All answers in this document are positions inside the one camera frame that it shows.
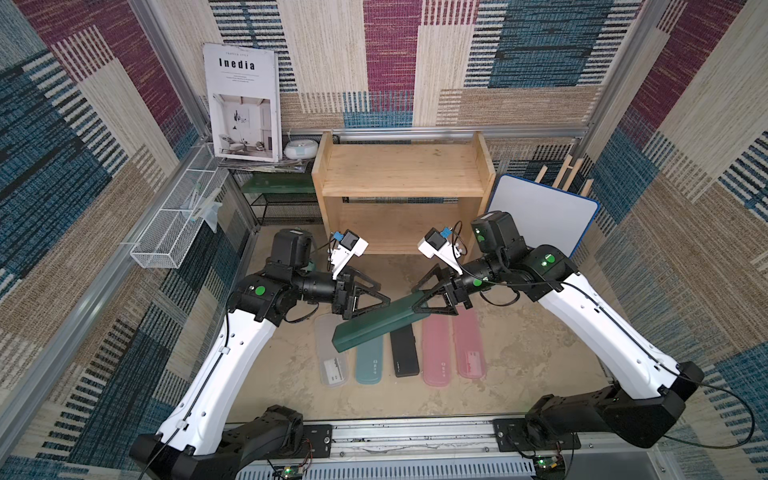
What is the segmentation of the dark green pencil case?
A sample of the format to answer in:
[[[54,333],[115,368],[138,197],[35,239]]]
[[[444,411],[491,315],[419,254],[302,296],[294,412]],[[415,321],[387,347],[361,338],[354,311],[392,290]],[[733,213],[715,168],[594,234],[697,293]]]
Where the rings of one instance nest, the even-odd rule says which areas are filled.
[[[423,296],[423,292],[415,292],[390,303],[386,307],[343,321],[334,330],[333,347],[339,353],[345,352],[384,334],[427,318],[428,313],[418,313],[413,309]]]

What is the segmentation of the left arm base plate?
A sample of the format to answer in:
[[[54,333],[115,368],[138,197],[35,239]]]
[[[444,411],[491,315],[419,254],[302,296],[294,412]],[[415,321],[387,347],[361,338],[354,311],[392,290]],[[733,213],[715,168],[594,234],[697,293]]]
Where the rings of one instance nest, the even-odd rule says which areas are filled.
[[[260,448],[248,456],[251,460],[282,460],[328,458],[333,439],[331,424],[304,424],[289,430],[285,437],[269,450]]]

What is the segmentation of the black pencil case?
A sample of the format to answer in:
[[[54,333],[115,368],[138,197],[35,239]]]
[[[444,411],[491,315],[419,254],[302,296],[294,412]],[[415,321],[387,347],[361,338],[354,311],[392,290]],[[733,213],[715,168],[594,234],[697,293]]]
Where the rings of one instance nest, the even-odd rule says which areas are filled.
[[[394,375],[397,378],[413,377],[420,373],[413,328],[406,325],[390,333]]]

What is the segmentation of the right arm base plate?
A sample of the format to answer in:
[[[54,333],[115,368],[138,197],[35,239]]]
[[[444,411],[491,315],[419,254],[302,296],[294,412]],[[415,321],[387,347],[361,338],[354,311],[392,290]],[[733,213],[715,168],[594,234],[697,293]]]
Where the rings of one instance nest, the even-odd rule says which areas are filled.
[[[497,418],[492,427],[501,452],[535,453],[555,450],[578,450],[582,447],[577,434],[554,434],[524,417]]]

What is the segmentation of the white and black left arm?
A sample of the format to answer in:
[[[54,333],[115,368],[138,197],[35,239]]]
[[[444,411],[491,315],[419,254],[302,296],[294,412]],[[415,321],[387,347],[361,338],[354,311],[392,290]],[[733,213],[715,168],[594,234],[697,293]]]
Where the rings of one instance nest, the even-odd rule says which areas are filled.
[[[274,236],[265,266],[230,294],[221,330],[179,404],[156,433],[138,436],[131,446],[142,477],[233,479],[255,460],[311,455],[303,417],[290,408],[270,407],[230,431],[224,425],[255,360],[299,302],[328,304],[341,317],[332,340],[337,352],[372,339],[361,318],[390,300],[378,282],[349,264],[368,243],[352,231],[332,234],[330,243],[329,271],[311,271],[309,232],[283,229]]]

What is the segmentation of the pink pencil case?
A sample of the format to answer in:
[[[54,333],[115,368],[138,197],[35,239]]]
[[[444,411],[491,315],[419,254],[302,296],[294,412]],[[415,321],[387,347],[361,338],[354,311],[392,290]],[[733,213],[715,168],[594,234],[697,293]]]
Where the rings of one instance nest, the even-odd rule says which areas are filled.
[[[466,379],[482,379],[487,369],[478,316],[463,307],[458,312],[452,320],[457,372]]]
[[[423,380],[432,387],[446,387],[451,381],[450,320],[431,315],[422,321]]]

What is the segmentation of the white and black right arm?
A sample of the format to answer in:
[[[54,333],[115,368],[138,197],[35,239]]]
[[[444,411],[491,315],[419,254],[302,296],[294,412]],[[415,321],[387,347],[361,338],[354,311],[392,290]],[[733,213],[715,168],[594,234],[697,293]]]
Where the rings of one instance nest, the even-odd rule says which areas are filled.
[[[461,264],[453,230],[430,229],[418,242],[427,258],[438,257],[424,280],[436,285],[415,291],[416,313],[455,315],[459,305],[494,286],[526,295],[567,325],[608,368],[612,383],[572,396],[542,396],[526,413],[523,427],[535,448],[582,432],[613,433],[627,443],[650,448],[679,420],[687,400],[703,380],[693,362],[678,362],[640,335],[608,305],[575,263],[558,248],[530,247],[512,216],[492,211],[471,223],[479,258]]]

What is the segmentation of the light teal pencil case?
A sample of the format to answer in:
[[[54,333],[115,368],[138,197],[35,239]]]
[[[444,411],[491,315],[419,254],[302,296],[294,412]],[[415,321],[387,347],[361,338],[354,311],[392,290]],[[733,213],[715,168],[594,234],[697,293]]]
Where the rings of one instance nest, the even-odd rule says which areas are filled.
[[[355,379],[361,385],[375,385],[382,379],[383,337],[356,348]]]

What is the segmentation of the translucent white pencil case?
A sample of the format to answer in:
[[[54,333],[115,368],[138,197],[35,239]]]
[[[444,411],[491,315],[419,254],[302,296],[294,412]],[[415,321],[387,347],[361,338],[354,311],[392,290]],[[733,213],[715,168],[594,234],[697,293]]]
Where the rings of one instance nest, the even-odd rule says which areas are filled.
[[[344,385],[349,378],[345,353],[339,353],[332,339],[337,326],[343,323],[340,315],[324,314],[314,321],[315,348],[321,382],[328,387]]]

